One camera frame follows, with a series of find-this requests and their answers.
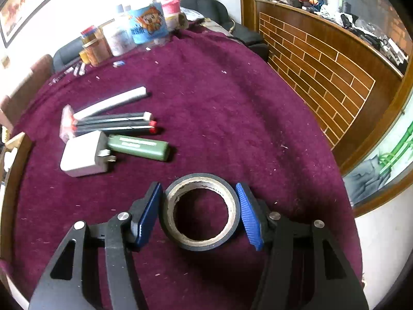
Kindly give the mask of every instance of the white power adapter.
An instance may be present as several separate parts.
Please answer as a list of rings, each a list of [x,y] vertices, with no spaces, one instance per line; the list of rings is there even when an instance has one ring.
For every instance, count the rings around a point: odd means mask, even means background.
[[[107,136],[95,130],[67,141],[60,168],[71,177],[80,177],[106,172],[107,163],[115,160],[107,149]]]

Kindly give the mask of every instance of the green lipstick tube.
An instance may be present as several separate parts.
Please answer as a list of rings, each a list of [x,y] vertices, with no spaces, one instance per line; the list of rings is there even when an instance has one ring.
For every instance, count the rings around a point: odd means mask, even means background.
[[[124,135],[109,135],[108,148],[139,157],[166,161],[169,156],[169,144],[154,139],[141,139]]]

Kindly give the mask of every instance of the cartoon bear on label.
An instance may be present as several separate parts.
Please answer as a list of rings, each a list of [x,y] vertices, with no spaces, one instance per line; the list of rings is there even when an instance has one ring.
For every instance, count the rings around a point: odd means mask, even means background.
[[[160,12],[156,7],[150,7],[141,16],[135,17],[136,22],[140,26],[148,31],[151,35],[155,31],[159,30],[162,26],[162,12]]]

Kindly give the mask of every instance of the painting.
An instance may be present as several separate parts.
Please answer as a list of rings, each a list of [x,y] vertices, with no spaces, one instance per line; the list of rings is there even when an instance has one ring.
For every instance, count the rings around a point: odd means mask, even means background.
[[[413,97],[374,150],[343,177],[352,206],[362,204],[413,162]]]
[[[37,6],[34,0],[6,1],[0,10],[0,27],[6,43],[10,42],[13,34]]]

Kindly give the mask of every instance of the blue gripper pad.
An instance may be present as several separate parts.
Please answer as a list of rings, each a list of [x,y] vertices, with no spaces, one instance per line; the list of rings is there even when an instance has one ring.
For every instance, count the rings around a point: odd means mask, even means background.
[[[261,224],[258,217],[258,202],[253,196],[249,187],[245,184],[238,183],[235,187],[238,198],[241,203],[241,219],[247,232],[250,244],[255,246],[256,250],[264,247],[264,240],[261,234]]]
[[[149,241],[152,229],[155,225],[156,219],[158,218],[159,202],[163,193],[164,191],[162,190],[162,186],[158,183],[149,199],[148,204],[146,204],[146,208],[142,213],[141,218],[139,219],[139,233],[136,240],[136,245],[138,245],[139,248],[145,246]]]

